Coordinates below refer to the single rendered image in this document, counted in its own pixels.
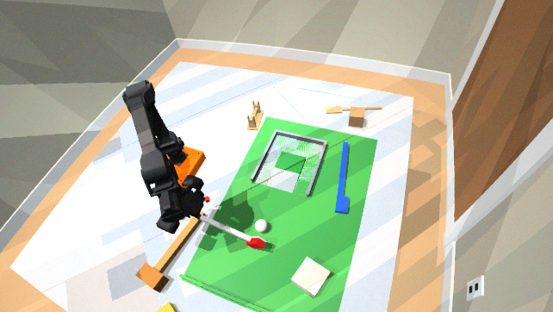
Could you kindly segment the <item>white square block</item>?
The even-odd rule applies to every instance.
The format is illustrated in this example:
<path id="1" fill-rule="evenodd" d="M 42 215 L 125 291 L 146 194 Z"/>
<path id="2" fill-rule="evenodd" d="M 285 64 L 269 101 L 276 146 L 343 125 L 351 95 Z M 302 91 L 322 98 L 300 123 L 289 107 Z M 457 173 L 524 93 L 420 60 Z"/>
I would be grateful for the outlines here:
<path id="1" fill-rule="evenodd" d="M 330 271 L 321 265 L 318 265 L 312 259 L 306 257 L 300 268 L 291 278 L 292 284 L 297 285 L 306 293 L 315 297 L 320 291 L 321 286 L 329 277 Z"/>

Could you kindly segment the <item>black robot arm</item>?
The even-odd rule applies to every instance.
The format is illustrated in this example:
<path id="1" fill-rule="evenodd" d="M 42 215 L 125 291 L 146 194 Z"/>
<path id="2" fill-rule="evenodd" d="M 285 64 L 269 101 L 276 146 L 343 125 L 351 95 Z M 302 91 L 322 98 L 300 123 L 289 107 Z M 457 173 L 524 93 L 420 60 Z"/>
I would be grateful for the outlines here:
<path id="1" fill-rule="evenodd" d="M 181 166 L 189 155 L 183 152 L 183 139 L 167 129 L 154 106 L 153 84 L 143 80 L 129 85 L 122 98 L 133 118 L 141 147 L 140 173 L 150 196 L 158 196 L 162 221 L 177 222 L 183 219 L 184 212 L 199 216 L 204 207 L 204 193 L 199 189 L 191 193 L 185 190 L 183 198 L 180 197 L 181 186 L 174 165 Z M 155 187 L 151 188 L 152 184 Z"/>

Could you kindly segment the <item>white golf ball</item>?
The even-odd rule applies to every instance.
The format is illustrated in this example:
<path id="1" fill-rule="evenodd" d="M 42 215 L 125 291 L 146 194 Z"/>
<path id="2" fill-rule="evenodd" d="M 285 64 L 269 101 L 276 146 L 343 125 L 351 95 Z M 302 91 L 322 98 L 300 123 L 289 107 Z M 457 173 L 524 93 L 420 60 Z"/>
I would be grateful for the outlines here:
<path id="1" fill-rule="evenodd" d="M 268 228 L 268 223 L 266 220 L 264 219 L 259 219 L 255 222 L 255 229 L 259 232 L 259 233 L 263 233 L 267 230 Z"/>

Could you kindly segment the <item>green flat mat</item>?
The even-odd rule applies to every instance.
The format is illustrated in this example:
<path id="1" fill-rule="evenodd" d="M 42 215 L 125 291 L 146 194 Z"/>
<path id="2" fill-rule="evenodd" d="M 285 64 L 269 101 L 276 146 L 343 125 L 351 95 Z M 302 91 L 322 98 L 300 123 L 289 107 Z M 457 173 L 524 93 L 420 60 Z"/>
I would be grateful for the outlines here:
<path id="1" fill-rule="evenodd" d="M 275 129 L 328 140 L 310 196 L 251 181 Z M 343 142 L 349 142 L 344 195 L 335 213 Z M 362 219 L 377 140 L 266 116 L 214 220 L 266 240 L 263 249 L 209 224 L 184 276 L 270 312 L 339 312 Z M 265 232 L 255 222 L 268 223 Z M 291 278 L 308 257 L 330 271 L 312 297 Z"/>

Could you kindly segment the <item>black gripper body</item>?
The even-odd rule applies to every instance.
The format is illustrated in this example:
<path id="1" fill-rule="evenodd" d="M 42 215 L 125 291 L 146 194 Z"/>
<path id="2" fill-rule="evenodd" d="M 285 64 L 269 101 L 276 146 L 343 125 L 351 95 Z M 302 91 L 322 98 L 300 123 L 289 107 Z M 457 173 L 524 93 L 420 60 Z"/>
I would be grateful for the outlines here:
<path id="1" fill-rule="evenodd" d="M 183 198 L 183 192 L 185 190 L 189 193 L 193 192 L 192 188 L 201 190 L 204 183 L 203 183 L 202 179 L 200 179 L 198 177 L 195 177 L 195 176 L 192 176 L 192 175 L 187 175 L 187 176 L 185 176 L 184 181 L 182 182 L 182 186 L 185 186 L 185 185 L 186 185 L 186 189 L 181 187 L 181 190 L 180 190 L 180 193 L 179 193 L 181 199 Z M 158 221 L 156 222 L 156 225 L 157 225 L 158 228 L 160 228 L 160 229 L 162 229 L 165 232 L 168 232 L 170 234 L 176 233 L 176 231 L 178 230 L 179 224 L 180 224 L 180 221 L 173 222 L 173 223 L 163 222 L 161 216 L 159 217 Z"/>

